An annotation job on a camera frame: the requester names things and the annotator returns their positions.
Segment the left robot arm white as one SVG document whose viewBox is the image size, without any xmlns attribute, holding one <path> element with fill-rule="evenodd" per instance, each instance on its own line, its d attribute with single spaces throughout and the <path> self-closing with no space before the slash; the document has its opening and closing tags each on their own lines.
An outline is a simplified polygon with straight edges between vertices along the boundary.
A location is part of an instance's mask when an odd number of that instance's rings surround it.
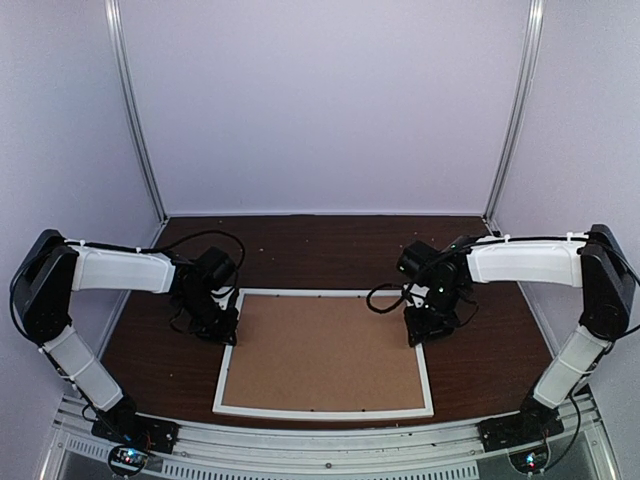
<svg viewBox="0 0 640 480">
<path fill-rule="evenodd" d="M 238 313 L 233 305 L 242 259 L 210 247 L 195 259 L 159 248 L 73 240 L 55 229 L 40 233 L 10 284 L 10 314 L 21 335 L 95 409 L 107 412 L 106 429 L 123 444 L 137 442 L 144 424 L 122 406 L 125 392 L 73 325 L 71 296 L 84 290 L 141 291 L 168 295 L 190 317 L 188 333 L 233 345 Z"/>
</svg>

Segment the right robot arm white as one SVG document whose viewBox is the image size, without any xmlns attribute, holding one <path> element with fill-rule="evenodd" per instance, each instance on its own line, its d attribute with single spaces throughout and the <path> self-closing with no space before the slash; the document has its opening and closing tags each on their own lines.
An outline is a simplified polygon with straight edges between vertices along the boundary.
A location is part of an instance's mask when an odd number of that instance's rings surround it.
<svg viewBox="0 0 640 480">
<path fill-rule="evenodd" d="M 639 276 L 611 229 L 594 224 L 560 236 L 461 236 L 443 249 L 422 241 L 396 264 L 407 282 L 408 342 L 423 344 L 462 327 L 457 305 L 476 285 L 515 283 L 554 357 L 513 419 L 519 440 L 535 440 L 550 411 L 629 333 Z"/>
</svg>

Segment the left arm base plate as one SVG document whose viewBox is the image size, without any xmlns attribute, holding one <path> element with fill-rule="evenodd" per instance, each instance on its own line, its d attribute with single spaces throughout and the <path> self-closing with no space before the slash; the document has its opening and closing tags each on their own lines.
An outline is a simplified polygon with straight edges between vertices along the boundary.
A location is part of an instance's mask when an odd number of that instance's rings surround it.
<svg viewBox="0 0 640 480">
<path fill-rule="evenodd" d="M 91 434 L 145 452 L 171 454 L 177 441 L 176 422 L 140 415 L 131 396 L 125 394 L 112 408 L 91 404 L 95 419 Z"/>
</svg>

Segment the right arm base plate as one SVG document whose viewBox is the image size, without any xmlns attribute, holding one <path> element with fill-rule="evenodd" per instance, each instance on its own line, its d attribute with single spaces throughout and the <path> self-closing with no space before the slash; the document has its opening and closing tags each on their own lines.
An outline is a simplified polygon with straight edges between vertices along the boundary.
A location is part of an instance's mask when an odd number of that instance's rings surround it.
<svg viewBox="0 0 640 480">
<path fill-rule="evenodd" d="M 549 408 L 527 397 L 516 413 L 482 420 L 478 431 L 484 451 L 493 452 L 542 442 L 563 433 L 564 425 L 557 407 Z"/>
</svg>

